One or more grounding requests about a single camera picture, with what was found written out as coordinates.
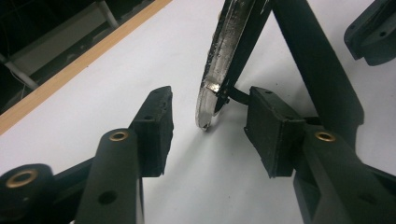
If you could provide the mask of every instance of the black mechanical arm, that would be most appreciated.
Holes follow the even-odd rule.
[[[301,118],[272,91],[251,87],[246,94],[234,87],[271,10],[318,118]],[[208,129],[229,98],[248,106],[245,133],[268,175],[292,176],[295,171],[304,223],[396,223],[396,178],[356,155],[363,109],[305,0],[225,1],[200,87],[197,125]]]
[[[144,223],[142,177],[163,174],[173,136],[170,87],[152,91],[127,129],[57,175],[44,164],[0,177],[0,223]]]

